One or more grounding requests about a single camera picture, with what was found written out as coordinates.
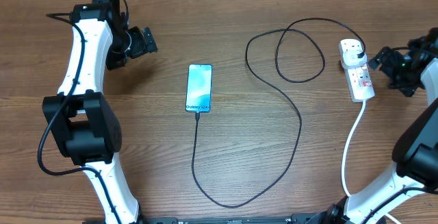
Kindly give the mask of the white power strip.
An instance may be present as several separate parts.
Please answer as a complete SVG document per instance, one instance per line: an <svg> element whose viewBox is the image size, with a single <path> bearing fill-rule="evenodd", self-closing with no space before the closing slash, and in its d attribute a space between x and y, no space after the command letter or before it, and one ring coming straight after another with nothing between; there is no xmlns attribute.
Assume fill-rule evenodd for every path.
<svg viewBox="0 0 438 224"><path fill-rule="evenodd" d="M349 50L364 52L363 46L359 40L352 38L341 40L339 42L340 55ZM344 71L353 102L362 102L374 97L374 88L367 63L354 69L344 69Z"/></svg>

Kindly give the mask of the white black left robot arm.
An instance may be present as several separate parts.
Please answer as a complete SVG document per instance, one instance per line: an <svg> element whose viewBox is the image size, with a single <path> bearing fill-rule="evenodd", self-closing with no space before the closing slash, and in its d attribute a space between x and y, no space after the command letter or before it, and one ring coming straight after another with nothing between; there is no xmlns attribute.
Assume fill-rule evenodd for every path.
<svg viewBox="0 0 438 224"><path fill-rule="evenodd" d="M48 175L84 173L104 211L102 223L145 223L121 163L123 135L103 94L105 72L158 48L148 27L129 25L126 0L92 0L49 18L71 25L73 44L57 94L45 97L47 120L38 145L39 167Z"/></svg>

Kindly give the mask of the blue Samsung Galaxy phone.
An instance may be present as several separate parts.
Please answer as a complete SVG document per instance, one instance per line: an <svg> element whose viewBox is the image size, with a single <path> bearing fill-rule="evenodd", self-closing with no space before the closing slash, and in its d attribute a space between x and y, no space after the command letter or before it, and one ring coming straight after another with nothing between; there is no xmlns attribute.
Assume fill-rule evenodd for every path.
<svg viewBox="0 0 438 224"><path fill-rule="evenodd" d="M185 101L185 110L187 112L210 112L212 77L212 65L189 65Z"/></svg>

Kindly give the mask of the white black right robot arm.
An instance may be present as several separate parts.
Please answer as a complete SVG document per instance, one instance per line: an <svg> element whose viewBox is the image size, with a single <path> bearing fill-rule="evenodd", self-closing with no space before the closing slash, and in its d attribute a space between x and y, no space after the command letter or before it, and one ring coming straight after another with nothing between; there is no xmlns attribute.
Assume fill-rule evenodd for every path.
<svg viewBox="0 0 438 224"><path fill-rule="evenodd" d="M388 213L406 200L437 194L437 28L404 47L383 47L368 66L386 74L388 87L406 97L424 89L428 107L398 139L393 162L381 175L308 223L385 223Z"/></svg>

